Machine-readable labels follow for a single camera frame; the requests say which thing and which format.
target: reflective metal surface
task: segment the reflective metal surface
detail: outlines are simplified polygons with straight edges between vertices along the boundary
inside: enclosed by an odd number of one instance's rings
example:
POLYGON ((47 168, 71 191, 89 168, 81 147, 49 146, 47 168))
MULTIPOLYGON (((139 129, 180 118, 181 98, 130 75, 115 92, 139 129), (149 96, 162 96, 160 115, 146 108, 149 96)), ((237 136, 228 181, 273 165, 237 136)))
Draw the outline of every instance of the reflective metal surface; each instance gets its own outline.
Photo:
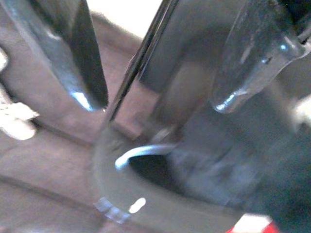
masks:
POLYGON ((302 44, 299 40, 282 2, 249 0, 224 45, 211 97, 214 109, 234 111, 262 91, 285 66, 310 51, 311 41, 302 44))
POLYGON ((98 45, 85 0, 1 0, 21 35, 85 109, 108 105, 98 45))

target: glossy black surface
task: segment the glossy black surface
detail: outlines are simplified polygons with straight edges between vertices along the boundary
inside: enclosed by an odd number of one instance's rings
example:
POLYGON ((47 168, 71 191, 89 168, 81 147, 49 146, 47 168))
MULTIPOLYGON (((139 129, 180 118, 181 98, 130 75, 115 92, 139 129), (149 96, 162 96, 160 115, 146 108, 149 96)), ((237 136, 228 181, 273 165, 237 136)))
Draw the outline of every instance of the glossy black surface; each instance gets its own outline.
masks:
POLYGON ((67 92, 89 111, 108 105, 98 45, 85 0, 1 0, 8 15, 67 92))
POLYGON ((259 93, 292 61, 306 56, 292 16, 277 0, 249 0, 226 40, 211 103, 230 113, 259 93))

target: white highlight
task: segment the white highlight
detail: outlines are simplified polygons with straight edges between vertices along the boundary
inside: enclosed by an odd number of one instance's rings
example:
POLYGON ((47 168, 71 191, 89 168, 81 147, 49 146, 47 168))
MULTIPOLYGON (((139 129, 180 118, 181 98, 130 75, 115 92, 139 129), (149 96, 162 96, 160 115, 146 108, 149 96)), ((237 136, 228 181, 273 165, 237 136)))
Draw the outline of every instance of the white highlight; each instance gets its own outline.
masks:
POLYGON ((143 38, 162 0, 87 0, 93 13, 143 38))
POLYGON ((128 212, 131 214, 137 213, 145 204, 147 203, 145 198, 139 198, 131 207, 129 208, 128 212))
POLYGON ((86 97, 81 92, 73 92, 71 94, 84 108, 92 110, 91 105, 88 103, 86 97))
POLYGON ((128 164, 128 161, 132 157, 136 156, 144 156, 144 155, 167 155, 172 152, 172 150, 176 147, 174 144, 163 144, 163 145, 149 145, 143 147, 136 147, 134 149, 129 150, 124 155, 119 157, 115 161, 115 168, 120 170, 125 165, 128 164))
POLYGON ((269 216, 245 214, 235 224, 233 233, 259 233, 272 222, 269 216))

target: red object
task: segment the red object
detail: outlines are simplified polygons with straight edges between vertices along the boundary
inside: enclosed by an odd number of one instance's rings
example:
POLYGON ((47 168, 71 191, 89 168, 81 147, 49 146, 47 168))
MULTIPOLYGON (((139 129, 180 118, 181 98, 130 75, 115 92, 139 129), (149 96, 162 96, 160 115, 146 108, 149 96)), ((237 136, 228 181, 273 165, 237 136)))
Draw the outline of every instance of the red object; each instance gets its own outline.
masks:
MULTIPOLYGON (((234 227, 231 228, 229 231, 227 231, 226 233, 233 233, 234 227)), ((279 233, 278 229, 276 228, 276 226, 273 223, 270 223, 261 233, 279 233)))

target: white object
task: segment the white object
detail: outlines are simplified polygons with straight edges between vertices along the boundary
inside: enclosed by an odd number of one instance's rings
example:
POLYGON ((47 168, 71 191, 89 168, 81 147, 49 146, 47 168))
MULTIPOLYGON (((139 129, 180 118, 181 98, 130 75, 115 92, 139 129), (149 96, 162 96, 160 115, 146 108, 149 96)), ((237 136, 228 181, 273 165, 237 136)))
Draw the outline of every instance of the white object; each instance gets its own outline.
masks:
POLYGON ((92 13, 143 38, 162 0, 87 0, 92 13))
POLYGON ((0 48, 0 72, 6 68, 6 66, 9 63, 9 58, 6 55, 6 53, 3 51, 2 48, 0 48))
MULTIPOLYGON (((8 56, 0 48, 0 72, 7 66, 8 56)), ((39 114, 23 103, 13 103, 0 84, 0 130, 9 137, 26 140, 35 135, 36 128, 29 120, 39 114)))
POLYGON ((271 222, 269 216, 245 214, 235 224, 232 233, 261 233, 271 222))

